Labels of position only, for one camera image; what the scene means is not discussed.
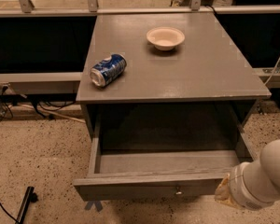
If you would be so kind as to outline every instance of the power outlet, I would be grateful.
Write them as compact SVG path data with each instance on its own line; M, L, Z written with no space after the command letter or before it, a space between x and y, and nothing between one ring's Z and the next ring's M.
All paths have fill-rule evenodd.
M3 88L7 88L4 91L4 94L17 94L11 87L10 83L8 82L0 82L0 87Z

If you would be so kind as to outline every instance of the floor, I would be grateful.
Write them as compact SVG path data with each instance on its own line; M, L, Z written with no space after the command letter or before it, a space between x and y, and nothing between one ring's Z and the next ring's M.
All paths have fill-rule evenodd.
M280 110L264 102L264 115L254 112L245 131L259 153L280 138ZM221 205L214 196L173 199L103 201L103 210L87 207L72 182L86 176L91 141L84 123L42 119L33 110L12 107L14 119L0 121L0 201L16 216L28 186L39 201L32 203L25 224L37 223L274 223L280 224L280 202L258 212ZM79 106L63 115L81 119ZM0 224L14 223L0 209Z

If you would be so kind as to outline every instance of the gray tabletop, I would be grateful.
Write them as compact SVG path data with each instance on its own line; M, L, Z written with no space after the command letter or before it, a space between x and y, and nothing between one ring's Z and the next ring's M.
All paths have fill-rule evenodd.
M158 51L147 32L169 26L185 41L172 51ZM118 53L127 60L122 76L101 89L90 69ZM77 101L159 103L243 100L270 92L212 13L99 15L78 89Z

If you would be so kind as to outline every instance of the can lid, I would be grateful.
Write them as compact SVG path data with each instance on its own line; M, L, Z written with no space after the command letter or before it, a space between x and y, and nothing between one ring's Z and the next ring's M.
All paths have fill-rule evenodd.
M96 85L96 86L99 86L99 87L105 86L105 79L104 79L103 75L101 74L101 72L99 72L96 69L91 70L91 80L94 83L94 85Z

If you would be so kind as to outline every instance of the desk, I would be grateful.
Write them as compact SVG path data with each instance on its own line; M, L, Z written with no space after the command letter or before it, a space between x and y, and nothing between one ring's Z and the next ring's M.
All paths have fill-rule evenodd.
M185 42L169 52L146 33L171 26ZM92 66L122 54L126 71L104 89ZM242 124L270 93L212 13L100 15L79 85L90 131L83 200L213 194L242 158L254 157Z

